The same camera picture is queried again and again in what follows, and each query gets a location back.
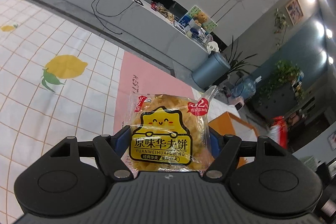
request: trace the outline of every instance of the picture frame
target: picture frame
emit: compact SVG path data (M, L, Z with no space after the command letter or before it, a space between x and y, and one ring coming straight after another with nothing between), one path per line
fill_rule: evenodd
M285 8L293 26L301 21L303 18L303 12L299 0L290 0Z
M330 145L331 150L336 149L336 131L328 137L328 143Z

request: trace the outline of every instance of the red circular sticker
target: red circular sticker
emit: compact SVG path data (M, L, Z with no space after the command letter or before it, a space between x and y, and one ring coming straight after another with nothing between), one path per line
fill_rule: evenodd
M209 101L205 98L201 98L196 104L188 102L188 111L195 116L203 116L208 113Z

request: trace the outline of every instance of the packaged waffle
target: packaged waffle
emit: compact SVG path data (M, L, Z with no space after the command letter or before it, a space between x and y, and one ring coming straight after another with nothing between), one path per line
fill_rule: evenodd
M138 95L130 99L127 124L132 130L124 160L137 171L199 171L213 158L207 113L218 92L209 88L199 101L166 94Z

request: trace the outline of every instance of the snack package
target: snack package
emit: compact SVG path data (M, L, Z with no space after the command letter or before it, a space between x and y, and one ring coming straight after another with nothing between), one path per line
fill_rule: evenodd
M137 171L204 172L213 161L207 113L218 92L209 88L199 101L166 94L133 94L126 121L132 130L123 160Z

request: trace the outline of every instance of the trash can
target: trash can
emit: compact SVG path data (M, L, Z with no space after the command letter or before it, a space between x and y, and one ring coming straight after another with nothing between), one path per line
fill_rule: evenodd
M230 65L225 58L219 52L212 52L209 58L191 74L191 77L200 88L205 89L229 69Z

